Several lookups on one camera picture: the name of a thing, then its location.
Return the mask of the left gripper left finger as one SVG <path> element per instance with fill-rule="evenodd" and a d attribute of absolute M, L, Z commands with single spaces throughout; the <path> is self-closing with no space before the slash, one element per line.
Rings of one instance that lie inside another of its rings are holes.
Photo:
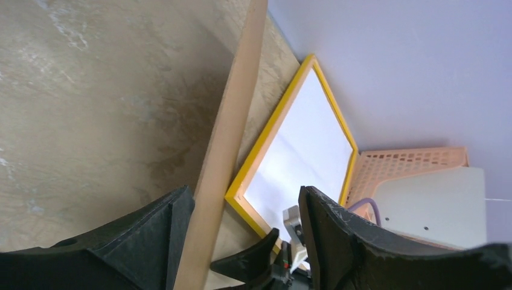
<path fill-rule="evenodd" d="M 1 254 L 2 289 L 173 289 L 193 193 L 183 186 L 49 248 Z"/>

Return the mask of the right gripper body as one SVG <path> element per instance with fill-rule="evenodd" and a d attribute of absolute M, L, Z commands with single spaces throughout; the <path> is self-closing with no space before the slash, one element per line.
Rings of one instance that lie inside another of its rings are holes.
<path fill-rule="evenodd" d="M 227 286 L 226 289 L 312 289 L 312 280 L 307 272 L 291 270 L 290 255 L 289 247 L 285 246 L 275 260 L 270 261 L 270 267 L 263 274 L 250 282 Z"/>

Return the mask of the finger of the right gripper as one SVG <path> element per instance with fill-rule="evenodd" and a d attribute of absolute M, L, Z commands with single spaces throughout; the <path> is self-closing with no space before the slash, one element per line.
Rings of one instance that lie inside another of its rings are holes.
<path fill-rule="evenodd" d="M 279 229 L 273 228 L 253 246 L 211 262 L 210 270 L 241 282 L 256 279 L 270 267 L 270 256 L 279 233 Z"/>

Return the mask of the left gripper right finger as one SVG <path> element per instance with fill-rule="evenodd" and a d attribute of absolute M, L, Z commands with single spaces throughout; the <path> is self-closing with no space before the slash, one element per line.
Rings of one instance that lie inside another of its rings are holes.
<path fill-rule="evenodd" d="M 511 245 L 448 250 L 346 210 L 313 186 L 299 210 L 315 289 L 510 289 Z"/>

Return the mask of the brown backing board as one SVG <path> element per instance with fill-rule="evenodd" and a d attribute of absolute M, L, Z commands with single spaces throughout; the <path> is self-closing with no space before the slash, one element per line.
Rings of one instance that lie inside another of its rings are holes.
<path fill-rule="evenodd" d="M 194 192 L 175 289 L 203 289 L 260 67 L 267 1 L 250 1 Z"/>

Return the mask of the yellow wooden picture frame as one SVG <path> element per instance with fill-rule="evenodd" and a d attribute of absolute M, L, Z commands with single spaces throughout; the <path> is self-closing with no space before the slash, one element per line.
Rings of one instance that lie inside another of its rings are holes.
<path fill-rule="evenodd" d="M 248 186 L 264 157 L 264 154 L 267 152 L 270 143 L 272 142 L 279 126 L 283 122 L 286 113 L 290 109 L 291 104 L 298 93 L 299 86 L 302 85 L 310 68 L 314 68 L 318 72 L 321 82 L 324 85 L 324 89 L 330 99 L 331 105 L 335 110 L 342 128 L 353 148 L 353 153 L 348 163 L 348 171 L 345 177 L 345 184 L 342 189 L 341 197 L 338 201 L 336 201 L 340 205 L 342 205 L 342 195 L 348 189 L 348 183 L 351 179 L 352 167 L 355 165 L 356 157 L 359 153 L 358 146 L 344 119 L 344 116 L 342 115 L 342 112 L 327 82 L 327 79 L 319 65 L 318 59 L 314 54 L 308 55 L 300 65 L 297 73 L 293 77 L 281 100 L 278 102 L 275 110 L 271 114 L 261 134 L 257 138 L 253 148 L 249 151 L 247 158 L 243 162 L 240 170 L 236 174 L 225 195 L 225 200 L 227 203 L 261 237 L 267 235 L 273 228 L 268 226 L 263 218 L 249 204 L 249 202 L 244 197 L 244 193 L 248 189 Z"/>

